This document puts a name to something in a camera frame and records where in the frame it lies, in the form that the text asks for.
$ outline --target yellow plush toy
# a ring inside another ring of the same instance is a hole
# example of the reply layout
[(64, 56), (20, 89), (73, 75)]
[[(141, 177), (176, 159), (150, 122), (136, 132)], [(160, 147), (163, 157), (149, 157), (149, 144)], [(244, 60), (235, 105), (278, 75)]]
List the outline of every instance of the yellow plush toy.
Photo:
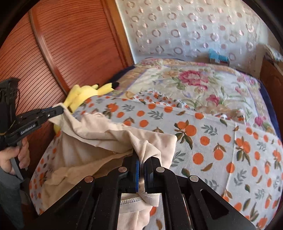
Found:
[[(118, 86), (118, 82), (108, 83), (100, 88), (99, 85), (82, 87), (74, 85), (63, 104), (73, 113), (86, 99), (96, 95), (102, 96), (108, 94)], [(54, 131), (57, 134), (60, 131), (60, 127), (54, 125)]]

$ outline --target human hand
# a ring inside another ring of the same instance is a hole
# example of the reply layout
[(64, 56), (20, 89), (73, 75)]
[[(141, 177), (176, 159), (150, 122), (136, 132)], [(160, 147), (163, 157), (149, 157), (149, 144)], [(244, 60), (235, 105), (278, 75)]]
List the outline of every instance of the human hand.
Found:
[(31, 159), (29, 158), (29, 143), (27, 138), (22, 139), (22, 148), (20, 150), (19, 146), (17, 147), (8, 147), (0, 151), (0, 167), (9, 174), (15, 175), (16, 172), (12, 167), (10, 159), (18, 156), (19, 167), (24, 169), (29, 166)]

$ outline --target floral blanket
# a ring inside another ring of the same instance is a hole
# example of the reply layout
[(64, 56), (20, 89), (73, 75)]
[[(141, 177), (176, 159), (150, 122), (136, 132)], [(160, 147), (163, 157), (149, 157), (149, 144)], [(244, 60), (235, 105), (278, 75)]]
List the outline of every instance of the floral blanket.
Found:
[[(202, 114), (180, 100), (155, 91), (135, 99), (94, 96), (73, 114), (101, 112), (114, 122), (176, 135), (170, 169), (180, 176), (198, 175), (258, 229), (271, 221), (282, 193), (281, 141), (273, 134), (239, 122)], [(42, 213), (41, 186), (50, 177), (59, 133), (42, 156), (30, 183), (36, 211)], [(165, 229), (162, 201), (153, 207), (145, 229)]]
[(203, 113), (230, 114), (243, 109), (247, 126), (275, 133), (258, 81), (232, 68), (176, 59), (144, 59), (118, 80), (110, 96), (131, 98), (155, 88), (168, 97), (181, 99)]

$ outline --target white tablecloth with oranges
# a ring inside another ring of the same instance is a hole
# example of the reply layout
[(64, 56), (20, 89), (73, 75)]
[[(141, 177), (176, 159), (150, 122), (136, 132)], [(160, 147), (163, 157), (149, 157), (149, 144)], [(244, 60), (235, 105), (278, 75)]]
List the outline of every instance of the white tablecloth with oranges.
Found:
[[(177, 136), (170, 169), (195, 174), (249, 219), (258, 229), (271, 221), (282, 190), (282, 143), (274, 135), (232, 120), (195, 113), (179, 100), (154, 91), (133, 100), (94, 96), (74, 116), (101, 112), (114, 122)], [(30, 183), (30, 195), (42, 213), (41, 186), (53, 171), (58, 134), (44, 153)], [(162, 199), (145, 229), (165, 229)]]

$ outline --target person's arm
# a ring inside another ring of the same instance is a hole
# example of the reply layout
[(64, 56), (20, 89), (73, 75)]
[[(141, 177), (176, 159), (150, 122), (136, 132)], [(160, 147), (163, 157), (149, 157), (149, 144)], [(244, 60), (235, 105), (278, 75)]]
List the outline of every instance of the person's arm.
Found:
[(27, 138), (22, 140), (22, 148), (8, 147), (0, 151), (0, 205), (17, 229), (23, 228), (21, 210), (20, 183), (22, 180), (15, 176), (10, 159), (18, 156), (20, 168), (29, 166), (29, 144)]

